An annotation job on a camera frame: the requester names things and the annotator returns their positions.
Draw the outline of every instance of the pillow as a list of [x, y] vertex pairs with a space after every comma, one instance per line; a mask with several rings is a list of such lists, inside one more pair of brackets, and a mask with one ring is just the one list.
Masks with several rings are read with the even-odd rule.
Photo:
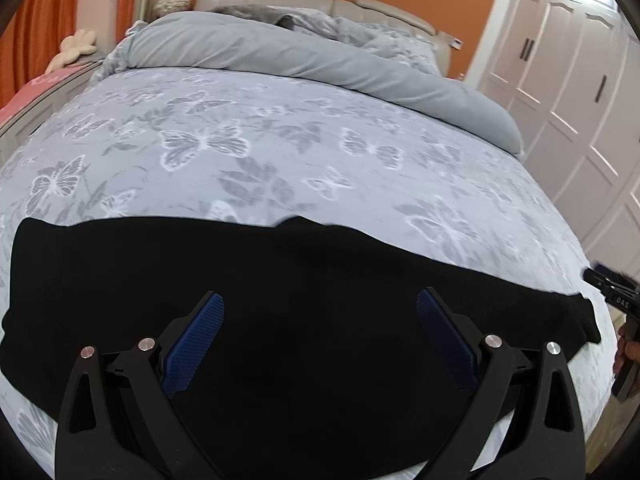
[[442, 76], [435, 55], [438, 46], [433, 42], [420, 36], [412, 36], [407, 30], [389, 27], [382, 23], [361, 23], [360, 25], [388, 37], [402, 52], [400, 56], [394, 58], [397, 62], [425, 74]]

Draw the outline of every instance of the hand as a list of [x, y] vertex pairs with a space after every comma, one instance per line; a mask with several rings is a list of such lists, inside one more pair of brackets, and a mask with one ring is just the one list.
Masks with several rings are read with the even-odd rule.
[[[625, 363], [625, 357], [640, 363], [640, 343], [632, 341], [625, 342], [625, 325], [618, 330], [618, 351], [616, 352], [616, 359], [613, 363], [613, 373], [617, 376], [622, 370], [622, 366]], [[640, 379], [636, 380], [636, 383], [631, 387], [629, 391], [629, 397], [640, 392]]]

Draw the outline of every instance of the wall outlet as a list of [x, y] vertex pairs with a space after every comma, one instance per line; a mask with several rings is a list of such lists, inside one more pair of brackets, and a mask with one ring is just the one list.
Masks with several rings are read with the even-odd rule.
[[449, 46], [452, 46], [456, 50], [462, 49], [462, 44], [463, 44], [462, 40], [459, 40], [458, 38], [454, 38], [452, 35], [442, 31], [438, 33], [438, 36], [442, 36], [447, 41], [447, 43], [449, 43]]

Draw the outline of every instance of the cabinet handle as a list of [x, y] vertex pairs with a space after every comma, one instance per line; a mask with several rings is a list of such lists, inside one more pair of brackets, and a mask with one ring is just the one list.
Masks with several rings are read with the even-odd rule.
[[524, 57], [524, 53], [527, 51], [527, 47], [529, 46], [529, 41], [531, 41], [529, 38], [525, 40], [524, 46], [522, 47], [522, 52], [520, 53], [520, 59]]
[[536, 42], [534, 40], [531, 40], [531, 43], [529, 43], [529, 48], [527, 49], [527, 53], [524, 56], [524, 61], [528, 61], [529, 60], [529, 56], [531, 55], [531, 51], [533, 50], [533, 46], [536, 44]]
[[604, 75], [604, 76], [602, 76], [602, 81], [600, 83], [600, 88], [598, 88], [598, 93], [596, 94], [595, 101], [597, 103], [600, 102], [600, 98], [602, 97], [602, 92], [604, 91], [604, 87], [605, 87], [606, 84], [607, 84], [607, 76]]

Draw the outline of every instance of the blue gripper pad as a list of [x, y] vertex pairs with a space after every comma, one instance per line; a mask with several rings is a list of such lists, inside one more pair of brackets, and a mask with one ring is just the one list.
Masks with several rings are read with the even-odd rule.
[[418, 294], [418, 320], [457, 387], [475, 393], [480, 385], [476, 354], [428, 290]]
[[160, 381], [169, 399], [176, 392], [187, 389], [224, 317], [225, 303], [219, 294], [213, 294], [171, 348], [164, 359], [164, 374]]

